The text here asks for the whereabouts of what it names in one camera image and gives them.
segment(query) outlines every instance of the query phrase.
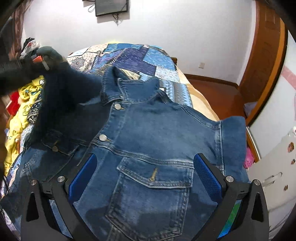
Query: screw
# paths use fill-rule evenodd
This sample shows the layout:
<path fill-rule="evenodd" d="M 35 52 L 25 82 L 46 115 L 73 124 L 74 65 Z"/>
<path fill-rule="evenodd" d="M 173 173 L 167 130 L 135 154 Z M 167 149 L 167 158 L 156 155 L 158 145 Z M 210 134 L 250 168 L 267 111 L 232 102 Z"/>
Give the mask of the screw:
<path fill-rule="evenodd" d="M 261 182 L 259 180 L 255 179 L 254 184 L 257 185 L 257 186 L 260 186 Z"/>
<path fill-rule="evenodd" d="M 37 183 L 37 180 L 35 180 L 35 179 L 31 181 L 32 186 L 34 186 L 36 183 Z"/>
<path fill-rule="evenodd" d="M 233 179 L 232 176 L 227 176 L 227 177 L 226 177 L 226 181 L 231 183 L 231 182 L 234 181 L 234 179 Z"/>
<path fill-rule="evenodd" d="M 65 177 L 64 176 L 60 176 L 60 177 L 57 178 L 57 181 L 59 183 L 63 182 L 64 180 L 65 180 Z"/>

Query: yellow clothing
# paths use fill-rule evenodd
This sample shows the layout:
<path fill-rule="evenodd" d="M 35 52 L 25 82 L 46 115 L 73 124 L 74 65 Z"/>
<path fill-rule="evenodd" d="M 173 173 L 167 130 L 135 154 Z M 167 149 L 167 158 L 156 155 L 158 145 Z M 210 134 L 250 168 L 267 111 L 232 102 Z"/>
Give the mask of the yellow clothing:
<path fill-rule="evenodd" d="M 37 79 L 22 88 L 18 92 L 23 103 L 21 103 L 16 115 L 11 119 L 9 124 L 9 135 L 5 143 L 7 156 L 4 162 L 4 174 L 7 176 L 10 166 L 18 156 L 16 139 L 20 140 L 20 135 L 28 126 L 27 116 L 31 106 L 34 104 L 42 90 L 44 77 L 40 75 Z"/>

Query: reddish brown floor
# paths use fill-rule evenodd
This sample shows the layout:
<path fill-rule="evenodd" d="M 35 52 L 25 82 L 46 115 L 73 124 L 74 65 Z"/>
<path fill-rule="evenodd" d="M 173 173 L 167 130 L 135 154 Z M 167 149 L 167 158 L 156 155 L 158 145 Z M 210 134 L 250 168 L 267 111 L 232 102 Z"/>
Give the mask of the reddish brown floor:
<path fill-rule="evenodd" d="M 189 80 L 208 100 L 220 119 L 229 116 L 244 116 L 244 102 L 240 92 L 233 86 L 208 81 Z"/>

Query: electrical outlet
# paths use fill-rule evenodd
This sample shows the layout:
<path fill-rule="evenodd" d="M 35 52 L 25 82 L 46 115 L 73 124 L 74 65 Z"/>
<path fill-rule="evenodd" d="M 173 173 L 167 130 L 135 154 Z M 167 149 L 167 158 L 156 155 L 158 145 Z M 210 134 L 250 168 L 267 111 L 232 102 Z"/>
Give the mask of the electrical outlet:
<path fill-rule="evenodd" d="M 200 63 L 199 68 L 203 69 L 205 67 L 205 63 Z"/>

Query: beige bed sheet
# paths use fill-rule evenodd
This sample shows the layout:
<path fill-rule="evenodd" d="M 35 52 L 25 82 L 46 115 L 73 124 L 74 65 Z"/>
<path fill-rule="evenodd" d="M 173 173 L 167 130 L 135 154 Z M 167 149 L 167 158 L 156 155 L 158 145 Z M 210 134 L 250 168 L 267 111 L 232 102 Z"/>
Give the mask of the beige bed sheet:
<path fill-rule="evenodd" d="M 183 72 L 178 67 L 177 67 L 177 71 L 178 71 L 178 74 L 179 74 L 180 82 L 182 84 L 186 84 L 186 86 L 188 88 L 188 91 L 189 91 L 189 94 L 190 94 L 190 97 L 191 97 L 191 100 L 192 100 L 193 108 L 195 110 L 197 110 L 198 112 L 202 113 L 204 116 L 206 116 L 210 120 L 218 121 L 219 117 L 213 111 L 213 109 L 211 108 L 209 102 L 203 96 L 203 94 L 200 93 L 197 89 L 195 89 L 190 84 L 190 82 L 188 81 L 186 76 L 183 74 Z"/>

